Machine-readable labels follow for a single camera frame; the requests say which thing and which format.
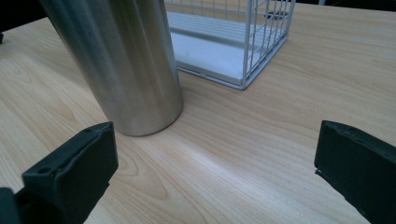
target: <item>light wood grain surface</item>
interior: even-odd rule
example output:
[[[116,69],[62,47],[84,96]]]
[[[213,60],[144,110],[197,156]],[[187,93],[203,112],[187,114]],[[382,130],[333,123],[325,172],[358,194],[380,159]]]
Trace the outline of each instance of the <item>light wood grain surface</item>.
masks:
[[[120,168],[86,223],[367,223],[314,175],[323,119],[396,146],[396,13],[296,5],[246,91],[180,73],[168,129],[116,134]],[[47,19],[0,45],[0,186],[106,118]]]

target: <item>dark background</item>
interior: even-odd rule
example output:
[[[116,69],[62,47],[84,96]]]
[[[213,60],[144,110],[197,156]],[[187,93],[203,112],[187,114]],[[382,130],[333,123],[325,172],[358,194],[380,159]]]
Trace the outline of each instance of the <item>dark background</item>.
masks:
[[[317,4],[318,0],[297,0],[297,2]],[[326,5],[396,11],[396,0],[327,0]],[[2,0],[0,32],[44,17],[46,14],[37,0]]]

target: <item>wire cage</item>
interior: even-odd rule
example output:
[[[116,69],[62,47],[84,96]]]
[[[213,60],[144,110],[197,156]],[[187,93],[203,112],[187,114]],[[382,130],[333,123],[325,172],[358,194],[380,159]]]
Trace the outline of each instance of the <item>wire cage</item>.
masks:
[[[165,0],[178,69],[245,89],[286,41],[295,0]]]

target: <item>stainless steel cylinder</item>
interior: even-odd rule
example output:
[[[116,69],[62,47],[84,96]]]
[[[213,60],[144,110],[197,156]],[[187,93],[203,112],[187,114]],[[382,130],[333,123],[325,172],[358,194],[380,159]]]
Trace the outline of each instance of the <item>stainless steel cylinder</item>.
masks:
[[[183,101],[163,0],[40,2],[117,131],[156,133],[177,119]]]

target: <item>wire grid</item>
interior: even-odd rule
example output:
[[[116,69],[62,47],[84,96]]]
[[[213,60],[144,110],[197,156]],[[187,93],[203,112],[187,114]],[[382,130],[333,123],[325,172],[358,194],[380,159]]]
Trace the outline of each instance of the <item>wire grid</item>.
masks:
[[[196,35],[211,35],[222,43],[235,45],[238,42],[244,48],[240,83],[234,83],[237,89],[248,86],[286,41],[294,3],[295,0],[165,0],[168,18],[169,12],[197,16],[193,19],[202,20],[201,30],[207,29]],[[211,29],[213,22],[205,21],[206,18],[216,19],[213,22],[218,25]],[[243,24],[243,28],[224,21],[230,24],[236,21]],[[177,23],[173,29],[182,26]],[[199,26],[191,23],[185,31],[189,29],[193,33]],[[229,84],[224,80],[215,81]]]

